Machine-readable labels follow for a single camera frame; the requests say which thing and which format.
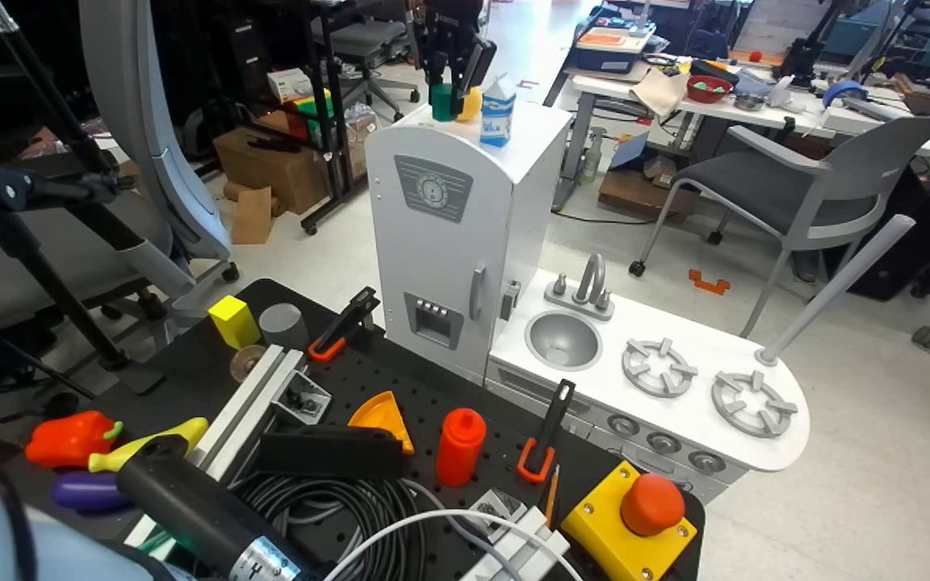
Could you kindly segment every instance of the white cable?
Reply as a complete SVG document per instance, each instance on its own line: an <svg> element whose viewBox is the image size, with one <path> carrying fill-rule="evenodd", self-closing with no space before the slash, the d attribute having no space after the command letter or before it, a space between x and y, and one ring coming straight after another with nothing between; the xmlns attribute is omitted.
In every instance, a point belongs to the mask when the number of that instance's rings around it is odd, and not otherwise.
<svg viewBox="0 0 930 581"><path fill-rule="evenodd" d="M336 581L359 556L366 556L374 542L392 537L396 530L403 526L413 526L413 523L427 523L427 518L451 518L451 516L468 516L468 518L485 518L485 523L496 523L517 537L523 537L529 546L537 546L538 553L553 556L566 572L568 577L573 581L585 581L568 562L566 556L559 556L549 542L543 542L538 537L525 532L518 523L513 518L499 518L495 514L480 514L480 510L427 510L427 514L413 514L413 516L403 516L385 530L378 530L374 537L367 537L359 549L350 549L345 559L336 562L336 568L324 577L324 581Z"/></svg>

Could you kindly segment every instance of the purple handle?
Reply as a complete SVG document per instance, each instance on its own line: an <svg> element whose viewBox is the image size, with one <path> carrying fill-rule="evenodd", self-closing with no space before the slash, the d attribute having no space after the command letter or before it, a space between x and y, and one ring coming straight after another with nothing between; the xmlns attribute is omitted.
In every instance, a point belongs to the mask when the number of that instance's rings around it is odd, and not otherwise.
<svg viewBox="0 0 930 581"><path fill-rule="evenodd" d="M54 481L51 501L78 514L114 514L132 506L114 475L68 470Z"/></svg>

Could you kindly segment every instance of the white floor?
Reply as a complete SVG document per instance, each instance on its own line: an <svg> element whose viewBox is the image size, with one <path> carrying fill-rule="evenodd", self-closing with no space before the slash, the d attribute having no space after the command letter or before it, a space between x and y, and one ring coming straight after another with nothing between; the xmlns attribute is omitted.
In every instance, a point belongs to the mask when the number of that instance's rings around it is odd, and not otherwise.
<svg viewBox="0 0 930 581"><path fill-rule="evenodd" d="M568 45L573 0L495 4L499 37L495 72L533 79L537 99ZM585 185L568 212L613 217ZM609 261L608 286L707 326L735 333L747 320L770 246L732 229L713 249L699 246L702 220L668 229L642 279L627 273L645 227L587 227L553 220L543 268L578 273L587 251ZM332 311L360 283L378 283L370 199L350 199L304 234L292 217L276 220L271 242L235 249L242 279L275 277ZM686 283L686 268L730 277L725 296ZM769 341L799 306L807 286L793 277L769 303L754 338ZM782 475L750 475L707 506L702 577L930 577L930 353L909 333L930 324L930 296L888 303L846 296L784 355L796 374L814 434L804 457Z"/></svg>

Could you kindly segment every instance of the toy kitchen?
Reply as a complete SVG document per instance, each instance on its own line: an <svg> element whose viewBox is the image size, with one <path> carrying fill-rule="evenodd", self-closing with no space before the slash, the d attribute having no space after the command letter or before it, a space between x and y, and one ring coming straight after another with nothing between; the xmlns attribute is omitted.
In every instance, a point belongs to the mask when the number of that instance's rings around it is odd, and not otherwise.
<svg viewBox="0 0 930 581"><path fill-rule="evenodd" d="M702 504L750 469L784 470L809 438L784 360L613 296L599 255L537 268L568 123L517 103L511 143L486 148L422 107L367 140L386 338L538 415L568 376L566 429Z"/></svg>

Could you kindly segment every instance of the play kitchen stove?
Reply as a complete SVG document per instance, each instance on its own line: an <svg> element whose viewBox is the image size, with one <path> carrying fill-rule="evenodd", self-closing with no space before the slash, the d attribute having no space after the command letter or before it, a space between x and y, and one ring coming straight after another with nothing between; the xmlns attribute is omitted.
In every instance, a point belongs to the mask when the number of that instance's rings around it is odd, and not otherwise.
<svg viewBox="0 0 930 581"><path fill-rule="evenodd" d="M589 286L537 272L517 312L496 324L485 385L543 414L554 385L573 382L566 415L571 433L707 504L750 469L784 470L809 434L796 382L784 360L757 365L754 347L730 333L608 296L603 273Z"/></svg>

